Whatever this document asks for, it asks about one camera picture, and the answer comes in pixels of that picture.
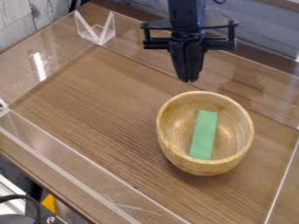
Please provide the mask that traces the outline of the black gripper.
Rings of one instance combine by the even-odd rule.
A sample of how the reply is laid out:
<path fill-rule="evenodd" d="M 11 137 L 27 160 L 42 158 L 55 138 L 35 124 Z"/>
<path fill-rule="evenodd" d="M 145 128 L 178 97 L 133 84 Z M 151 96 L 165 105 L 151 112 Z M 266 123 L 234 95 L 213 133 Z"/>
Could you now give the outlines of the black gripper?
<path fill-rule="evenodd" d="M 143 22 L 145 49 L 170 49 L 178 77 L 185 82 L 199 79 L 206 50 L 237 48 L 235 29 L 239 22 L 218 13 L 207 12 L 207 0 L 167 0 L 169 18 Z M 227 30 L 226 38 L 206 36 L 207 30 Z M 191 50 L 191 77 L 186 42 L 199 40 Z"/>

